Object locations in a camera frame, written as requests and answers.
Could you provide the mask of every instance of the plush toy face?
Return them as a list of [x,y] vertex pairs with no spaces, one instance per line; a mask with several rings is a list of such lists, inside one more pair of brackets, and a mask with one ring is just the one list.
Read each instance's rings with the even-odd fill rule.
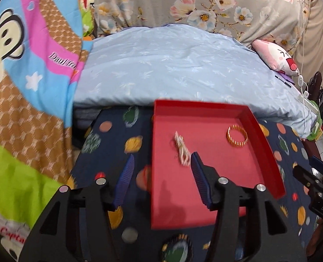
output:
[[251,45],[270,69],[292,77],[300,74],[294,59],[279,45],[259,39]]

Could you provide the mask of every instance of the red dot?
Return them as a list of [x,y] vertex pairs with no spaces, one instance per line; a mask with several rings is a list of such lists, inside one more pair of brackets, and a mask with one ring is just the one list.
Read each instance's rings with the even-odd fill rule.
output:
[[297,200],[298,196],[297,196],[297,193],[294,193],[293,194],[293,201],[295,202]]
[[99,178],[105,178],[106,175],[104,174],[104,172],[99,172],[96,174],[95,176],[95,180],[99,179]]

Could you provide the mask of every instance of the red tray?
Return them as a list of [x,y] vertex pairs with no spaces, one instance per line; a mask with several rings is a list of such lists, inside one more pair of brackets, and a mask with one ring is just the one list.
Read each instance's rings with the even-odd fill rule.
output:
[[[226,138],[232,125],[248,134],[244,147],[231,146]],[[184,137],[189,151],[199,153],[203,163],[214,167],[239,186],[266,185],[274,198],[285,195],[272,150],[247,106],[156,100],[152,148],[152,229],[174,229],[211,225],[216,212],[203,205],[190,167],[176,157],[175,132]],[[243,136],[231,130],[241,141]]]

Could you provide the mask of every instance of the beige curtain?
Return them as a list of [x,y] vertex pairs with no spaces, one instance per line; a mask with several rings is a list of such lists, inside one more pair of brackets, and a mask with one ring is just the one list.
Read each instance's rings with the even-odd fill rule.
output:
[[323,77],[323,0],[311,0],[305,35],[297,47],[294,60],[305,82],[308,82],[317,71],[320,71]]

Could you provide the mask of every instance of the gold bracelet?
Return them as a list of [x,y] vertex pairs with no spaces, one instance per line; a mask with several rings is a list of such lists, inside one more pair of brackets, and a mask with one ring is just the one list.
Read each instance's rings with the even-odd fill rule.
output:
[[[232,137],[229,135],[229,131],[231,129],[234,129],[234,130],[237,130],[237,131],[241,132],[243,134],[243,136],[244,136],[244,141],[237,142],[237,141],[233,140]],[[236,147],[243,147],[247,143],[247,141],[248,141],[248,134],[247,134],[247,132],[244,130],[243,127],[240,127],[238,125],[233,125],[232,127],[229,127],[228,130],[227,130],[227,135],[226,136],[227,136],[228,142],[232,146],[236,146]]]

